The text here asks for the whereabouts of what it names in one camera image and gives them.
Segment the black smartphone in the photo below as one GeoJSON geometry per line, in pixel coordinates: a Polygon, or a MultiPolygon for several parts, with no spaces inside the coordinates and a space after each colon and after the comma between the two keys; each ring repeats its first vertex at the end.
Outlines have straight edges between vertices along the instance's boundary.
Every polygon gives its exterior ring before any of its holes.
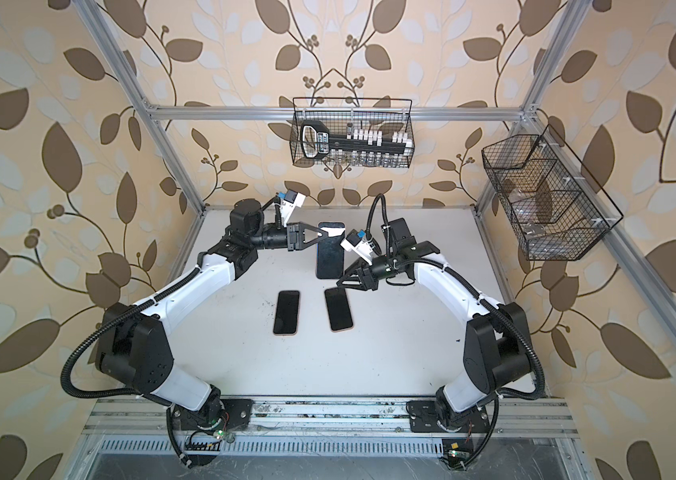
{"type": "Polygon", "coordinates": [[[274,334],[295,335],[298,330],[298,305],[300,292],[298,290],[282,290],[276,298],[276,312],[274,313],[274,334]]]}
{"type": "Polygon", "coordinates": [[[345,288],[325,290],[325,303],[327,304],[327,316],[330,318],[330,329],[333,332],[348,330],[354,326],[345,288]]]}
{"type": "Polygon", "coordinates": [[[320,222],[322,229],[340,228],[339,235],[328,236],[316,245],[316,278],[338,280],[343,276],[343,253],[340,245],[346,236],[346,226],[341,222],[320,222]]]}

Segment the smartphone screen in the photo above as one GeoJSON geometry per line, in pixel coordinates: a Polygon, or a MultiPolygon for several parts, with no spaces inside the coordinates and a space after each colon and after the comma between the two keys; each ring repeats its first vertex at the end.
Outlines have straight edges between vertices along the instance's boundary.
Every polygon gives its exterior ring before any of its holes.
{"type": "Polygon", "coordinates": [[[346,289],[329,288],[325,290],[327,316],[330,318],[330,329],[333,332],[350,329],[354,326],[349,309],[349,299],[346,298],[346,289]]]}
{"type": "Polygon", "coordinates": [[[274,334],[295,335],[298,329],[298,304],[300,292],[298,290],[282,290],[276,299],[274,313],[274,334]]]}
{"type": "MultiPolygon", "coordinates": [[[[320,222],[319,228],[345,230],[346,226],[341,222],[320,222]]],[[[345,251],[340,243],[345,235],[345,232],[341,232],[316,245],[316,278],[338,280],[342,277],[345,251]]]]}

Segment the floral wallpaper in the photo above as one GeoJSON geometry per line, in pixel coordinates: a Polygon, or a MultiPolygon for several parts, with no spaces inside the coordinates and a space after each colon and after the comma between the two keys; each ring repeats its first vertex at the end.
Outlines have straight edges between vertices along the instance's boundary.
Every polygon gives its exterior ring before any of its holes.
{"type": "Polygon", "coordinates": [[[165,283],[194,219],[166,176],[69,2],[0,0],[0,478],[62,475],[92,408],[63,363],[103,308],[165,283]]]}
{"type": "Polygon", "coordinates": [[[561,0],[101,0],[154,104],[517,107],[561,0]]]}
{"type": "MultiPolygon", "coordinates": [[[[299,191],[304,206],[369,206],[384,194],[391,205],[475,204],[487,181],[479,151],[506,136],[501,122],[414,123],[410,168],[364,168],[304,162],[290,157],[290,125],[263,121],[174,120],[168,131],[179,157],[208,205],[243,198],[266,201],[278,191],[299,191]]],[[[165,178],[166,194],[173,182],[165,178]]]]}
{"type": "MultiPolygon", "coordinates": [[[[676,294],[676,0],[595,0],[539,114],[676,294]]],[[[606,247],[527,262],[497,202],[486,223],[597,473],[676,478],[676,349],[606,247]]]]}

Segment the black wire mesh basket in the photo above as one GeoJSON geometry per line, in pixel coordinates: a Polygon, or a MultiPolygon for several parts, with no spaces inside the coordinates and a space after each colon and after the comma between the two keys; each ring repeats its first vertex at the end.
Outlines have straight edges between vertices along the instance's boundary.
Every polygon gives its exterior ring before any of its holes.
{"type": "Polygon", "coordinates": [[[416,145],[412,100],[362,98],[293,99],[290,152],[293,165],[408,168],[416,145]]]}
{"type": "Polygon", "coordinates": [[[564,166],[554,151],[560,138],[546,127],[540,135],[514,135],[482,149],[487,176],[528,260],[580,260],[623,219],[582,162],[574,174],[564,166]],[[583,182],[613,211],[602,211],[583,182]]]}

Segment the smartphone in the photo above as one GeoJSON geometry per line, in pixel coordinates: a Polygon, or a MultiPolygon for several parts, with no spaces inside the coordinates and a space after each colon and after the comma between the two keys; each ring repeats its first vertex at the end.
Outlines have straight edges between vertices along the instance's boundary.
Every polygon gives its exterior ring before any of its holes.
{"type": "Polygon", "coordinates": [[[298,306],[300,292],[298,290],[282,290],[276,299],[274,313],[274,334],[295,335],[298,330],[298,306]]]}
{"type": "Polygon", "coordinates": [[[341,222],[320,222],[319,228],[340,234],[328,236],[316,245],[316,278],[338,280],[343,276],[343,254],[340,245],[346,236],[346,226],[341,222]]]}
{"type": "Polygon", "coordinates": [[[327,316],[330,318],[330,329],[333,332],[348,330],[354,326],[345,288],[325,290],[325,303],[327,304],[327,316]]]}

